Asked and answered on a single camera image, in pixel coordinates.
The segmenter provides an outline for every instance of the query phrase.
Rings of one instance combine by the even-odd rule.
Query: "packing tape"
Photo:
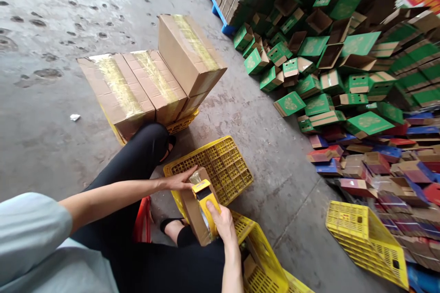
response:
[[[124,111],[125,118],[134,120],[141,116],[143,114],[142,108],[134,97],[114,57],[111,54],[105,54],[92,56],[90,60],[97,64],[104,74],[104,80]]]
[[[160,74],[157,69],[156,64],[151,59],[150,54],[147,51],[140,50],[136,52],[132,52],[133,57],[139,63],[139,65],[143,68],[144,72],[151,79],[151,82],[156,86],[159,93],[169,104],[166,107],[165,119],[171,119],[174,112],[176,111],[177,106],[179,105],[178,98],[166,79]]]
[[[212,58],[211,54],[207,51],[205,46],[203,46],[196,33],[185,20],[185,17],[183,17],[183,15],[173,15],[172,17],[185,36],[185,39],[190,43],[193,51],[200,57],[203,64],[205,64],[206,68],[209,71],[216,71],[220,69],[220,67],[217,65],[217,62]]]

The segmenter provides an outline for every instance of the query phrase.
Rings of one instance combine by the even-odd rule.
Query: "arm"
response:
[[[178,175],[153,180],[122,181],[73,195],[59,202],[72,216],[71,234],[80,227],[99,220],[160,190],[191,189],[185,183],[197,166]]]
[[[219,214],[211,202],[207,203],[212,219],[225,244],[225,267],[223,269],[222,293],[243,293],[241,253],[231,212],[219,205]]]

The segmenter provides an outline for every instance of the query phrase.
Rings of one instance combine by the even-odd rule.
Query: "yellow plastic crate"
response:
[[[249,237],[256,256],[263,267],[256,266],[247,278],[249,286],[245,288],[249,293],[287,293],[289,283],[284,269],[281,267],[272,247],[267,241],[261,227],[255,221],[231,211],[237,232],[238,243]]]
[[[110,122],[109,117],[107,117],[107,114],[105,113],[104,108],[102,106],[101,106],[101,109],[104,112],[104,115],[107,118],[107,121],[109,122],[111,130],[115,134],[116,139],[118,140],[119,144],[121,144],[122,146],[126,145],[127,141],[125,140],[125,138],[123,138],[119,134],[118,129],[116,129],[115,125],[113,125]],[[170,132],[170,134],[173,135],[173,134],[175,134],[175,133],[177,133],[177,132],[187,128],[189,126],[189,124],[192,123],[194,119],[196,119],[197,115],[198,115],[198,109],[191,116],[183,118],[182,120],[179,120],[179,121],[175,122],[174,124],[171,124],[171,125],[167,126],[166,128]]]
[[[369,207],[332,201],[325,225],[355,264],[408,290],[403,249]]]
[[[182,173],[194,165],[206,168],[223,206],[231,203],[253,182],[253,176],[231,136],[222,137],[165,165],[165,177]],[[180,194],[176,191],[172,194],[180,213],[186,218]]]

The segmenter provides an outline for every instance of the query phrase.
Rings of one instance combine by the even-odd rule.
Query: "flattened cardboard box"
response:
[[[188,97],[211,90],[227,69],[190,16],[160,15],[158,45],[159,53]]]
[[[128,66],[156,108],[156,121],[172,124],[183,110],[187,96],[157,50],[123,54]]]
[[[127,141],[155,109],[122,54],[77,59],[109,122]]]

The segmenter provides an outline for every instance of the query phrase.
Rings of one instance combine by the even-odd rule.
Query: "yellow tape dispenser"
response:
[[[211,236],[215,237],[218,236],[217,227],[215,226],[214,220],[212,219],[211,212],[206,206],[206,202],[207,201],[212,202],[214,207],[217,209],[219,213],[220,213],[220,207],[219,204],[217,203],[214,194],[210,189],[210,186],[211,186],[211,182],[209,182],[207,179],[204,179],[202,182],[192,186],[192,191],[193,191],[192,193],[194,194],[200,205],[200,210],[202,211],[203,220],[205,221],[205,224],[208,227]]]

